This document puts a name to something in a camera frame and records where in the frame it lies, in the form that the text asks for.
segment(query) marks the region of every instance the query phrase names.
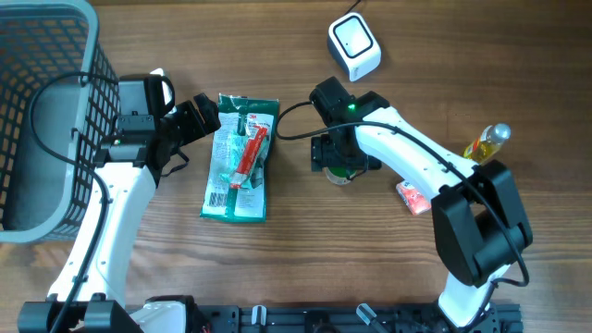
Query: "red label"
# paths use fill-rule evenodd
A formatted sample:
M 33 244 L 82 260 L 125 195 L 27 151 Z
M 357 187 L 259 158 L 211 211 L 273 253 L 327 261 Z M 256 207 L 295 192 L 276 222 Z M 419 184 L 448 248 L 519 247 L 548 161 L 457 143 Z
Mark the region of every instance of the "red label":
M 255 157 L 257 157 L 257 153 L 259 152 L 261 143 L 267 135 L 267 128 L 257 128 L 257 134 L 255 134 L 255 137 L 253 139 L 247 141 L 247 146 L 244 148 L 244 153 L 242 153 L 242 158 L 240 159 L 239 167 L 237 167 L 237 172 L 240 174 L 246 175 L 249 173 L 249 171 L 253 167 L 253 163 L 255 162 Z

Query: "table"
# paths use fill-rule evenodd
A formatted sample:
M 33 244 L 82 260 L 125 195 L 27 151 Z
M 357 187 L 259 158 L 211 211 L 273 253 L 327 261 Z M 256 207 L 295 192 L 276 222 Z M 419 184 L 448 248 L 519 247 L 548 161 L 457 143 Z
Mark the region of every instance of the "table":
M 205 92 L 278 98 L 282 109 L 337 76 L 356 95 L 380 93 L 419 130 L 461 152 L 487 125 L 512 138 L 498 159 L 513 172 L 535 235 L 532 282 L 503 286 L 527 332 L 592 324 L 592 7 L 584 2 L 368 1 L 359 6 L 382 47 L 376 72 L 350 83 L 326 47 L 350 2 L 99 6 L 100 40 L 119 75 L 170 71 L 178 101 Z M 322 127 L 312 107 L 286 134 Z M 199 304 L 431 302 L 447 270 L 430 214 L 411 216 L 387 167 L 346 187 L 310 170 L 308 140 L 276 142 L 268 219 L 199 218 L 212 139 L 185 149 L 190 166 L 160 183 L 128 273 L 128 303 L 191 294 Z M 71 243 L 0 245 L 0 331 L 41 301 Z M 509 276 L 519 278 L 513 267 Z

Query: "gray basket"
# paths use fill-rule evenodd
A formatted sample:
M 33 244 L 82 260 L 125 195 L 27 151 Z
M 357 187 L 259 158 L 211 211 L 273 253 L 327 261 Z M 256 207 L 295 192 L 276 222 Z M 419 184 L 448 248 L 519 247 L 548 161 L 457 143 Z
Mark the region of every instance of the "gray basket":
M 58 74 L 82 70 L 116 78 L 98 34 L 96 13 L 83 0 L 0 3 L 0 242 L 76 238 L 93 180 L 35 144 L 28 107 Z M 34 123 L 50 148 L 90 166 L 118 113 L 117 86 L 72 78 L 40 96 Z

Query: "pink package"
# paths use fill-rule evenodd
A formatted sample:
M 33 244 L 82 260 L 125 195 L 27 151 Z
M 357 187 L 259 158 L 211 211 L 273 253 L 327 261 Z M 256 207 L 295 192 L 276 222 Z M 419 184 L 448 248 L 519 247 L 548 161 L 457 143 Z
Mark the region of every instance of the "pink package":
M 397 192 L 413 215 L 420 215 L 432 208 L 432 204 L 409 181 L 397 184 Z

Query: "green package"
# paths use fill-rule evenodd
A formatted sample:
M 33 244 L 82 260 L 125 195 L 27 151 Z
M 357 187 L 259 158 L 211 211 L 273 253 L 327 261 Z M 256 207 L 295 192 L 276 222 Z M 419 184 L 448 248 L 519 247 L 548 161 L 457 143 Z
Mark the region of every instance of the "green package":
M 218 100 L 220 129 L 214 133 L 210 173 L 208 175 L 201 217 L 230 223 L 262 223 L 266 214 L 265 168 L 275 137 L 279 101 L 220 94 Z M 257 131 L 266 136 L 254 158 L 253 167 L 239 189 L 230 182 L 247 142 Z

